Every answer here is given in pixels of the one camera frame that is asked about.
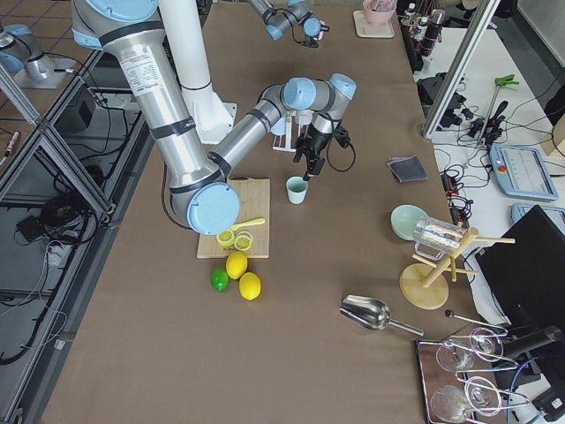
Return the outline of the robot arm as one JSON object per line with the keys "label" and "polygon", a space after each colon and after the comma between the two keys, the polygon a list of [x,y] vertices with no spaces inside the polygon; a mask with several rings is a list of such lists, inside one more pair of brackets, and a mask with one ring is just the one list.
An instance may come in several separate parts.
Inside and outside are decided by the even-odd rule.
{"label": "robot arm", "polygon": [[72,31],[77,44],[118,61],[169,168],[172,210],[201,234],[236,222],[240,200],[228,177],[291,111],[313,113],[297,159],[308,176],[317,175],[321,151],[341,129],[357,89],[341,73],[290,79],[267,87],[235,121],[212,87],[193,1],[75,1]]}
{"label": "robot arm", "polygon": [[290,33],[296,44],[317,49],[324,33],[329,31],[329,26],[306,1],[288,1],[283,8],[263,0],[251,0],[248,4],[261,16],[267,33],[274,41]]}

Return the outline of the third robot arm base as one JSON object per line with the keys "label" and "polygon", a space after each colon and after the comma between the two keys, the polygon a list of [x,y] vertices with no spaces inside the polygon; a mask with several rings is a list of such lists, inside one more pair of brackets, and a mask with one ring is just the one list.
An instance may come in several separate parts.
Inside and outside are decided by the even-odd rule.
{"label": "third robot arm base", "polygon": [[1,65],[23,88],[56,89],[64,78],[23,24],[1,26]]}

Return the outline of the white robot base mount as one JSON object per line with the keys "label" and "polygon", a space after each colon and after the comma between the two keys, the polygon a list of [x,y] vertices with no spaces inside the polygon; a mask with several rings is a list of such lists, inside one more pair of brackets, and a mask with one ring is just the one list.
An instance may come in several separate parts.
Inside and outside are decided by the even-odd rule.
{"label": "white robot base mount", "polygon": [[200,140],[217,144],[231,131],[237,105],[223,102],[213,89],[197,5],[164,0],[159,9],[182,96]]}

